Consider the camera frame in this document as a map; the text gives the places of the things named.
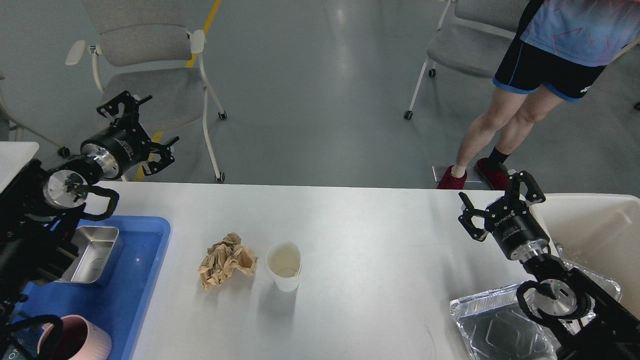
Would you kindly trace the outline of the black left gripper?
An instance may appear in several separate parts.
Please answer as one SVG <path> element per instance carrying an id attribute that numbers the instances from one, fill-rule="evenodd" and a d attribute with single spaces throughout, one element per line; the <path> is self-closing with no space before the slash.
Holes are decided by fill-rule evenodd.
<path id="1" fill-rule="evenodd" d="M 99 115 L 110 119 L 110 127 L 83 141 L 80 152 L 98 163 L 101 178 L 118 179 L 148 156 L 158 156 L 158 159 L 142 164 L 142 173 L 147 177 L 175 162 L 172 146 L 180 137 L 175 136 L 164 144 L 152 141 L 140 123 L 139 108 L 152 98 L 152 95 L 140 98 L 125 90 L 96 108 Z"/>

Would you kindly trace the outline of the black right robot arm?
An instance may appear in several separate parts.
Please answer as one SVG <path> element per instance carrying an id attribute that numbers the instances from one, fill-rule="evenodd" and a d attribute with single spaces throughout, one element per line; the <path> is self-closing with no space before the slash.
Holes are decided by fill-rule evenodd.
<path id="1" fill-rule="evenodd" d="M 560 344 L 560 360 L 637 360 L 639 320 L 578 268 L 568 268 L 548 249 L 550 237 L 530 206 L 546 196 L 528 171 L 502 169 L 508 178 L 503 196 L 475 208 L 459 192 L 459 223 L 474 240 L 492 235 L 508 260 L 534 277 L 516 290 L 528 319 L 548 328 Z"/>

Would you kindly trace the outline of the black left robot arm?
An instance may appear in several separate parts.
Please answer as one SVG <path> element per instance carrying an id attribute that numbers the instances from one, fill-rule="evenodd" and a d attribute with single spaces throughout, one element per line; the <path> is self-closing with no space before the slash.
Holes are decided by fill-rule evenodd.
<path id="1" fill-rule="evenodd" d="M 42 314 L 12 322 L 10 315 L 28 300 L 28 283 L 44 286 L 59 280 L 78 258 L 72 239 L 80 220 L 110 218 L 119 194 L 98 186 L 115 180 L 139 163 L 151 176 L 175 162 L 172 146 L 178 137 L 161 144 L 151 140 L 140 123 L 144 98 L 122 91 L 96 111 L 110 118 L 107 128 L 82 142 L 81 153 L 50 170 L 38 159 L 30 160 L 8 183 L 0 198 L 0 300 L 1 351 L 14 346 L 28 360 L 50 360 L 63 335 L 62 319 Z M 36 356 L 19 344 L 15 333 L 36 325 L 50 325 Z"/>

